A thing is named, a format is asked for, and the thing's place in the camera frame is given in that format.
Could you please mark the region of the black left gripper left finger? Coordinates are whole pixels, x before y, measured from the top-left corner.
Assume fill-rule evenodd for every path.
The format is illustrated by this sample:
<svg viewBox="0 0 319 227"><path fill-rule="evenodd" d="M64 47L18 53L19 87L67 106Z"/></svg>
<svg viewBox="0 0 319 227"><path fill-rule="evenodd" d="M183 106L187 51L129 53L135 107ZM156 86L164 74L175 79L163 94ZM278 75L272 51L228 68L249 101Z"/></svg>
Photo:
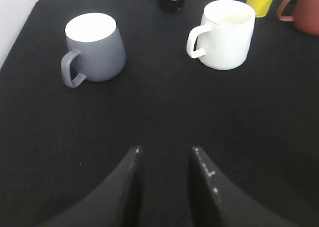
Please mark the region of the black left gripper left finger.
<svg viewBox="0 0 319 227"><path fill-rule="evenodd" d="M143 149L132 147L86 197L41 227L135 227L142 201Z"/></svg>

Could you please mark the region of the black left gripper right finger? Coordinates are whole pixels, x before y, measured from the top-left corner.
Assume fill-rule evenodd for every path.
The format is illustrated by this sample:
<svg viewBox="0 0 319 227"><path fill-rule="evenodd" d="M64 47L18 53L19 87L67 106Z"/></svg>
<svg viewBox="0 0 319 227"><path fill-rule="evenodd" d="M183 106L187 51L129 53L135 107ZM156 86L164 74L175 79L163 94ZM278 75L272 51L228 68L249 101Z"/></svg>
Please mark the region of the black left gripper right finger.
<svg viewBox="0 0 319 227"><path fill-rule="evenodd" d="M196 227L292 227L231 182L201 147L191 148L191 214Z"/></svg>

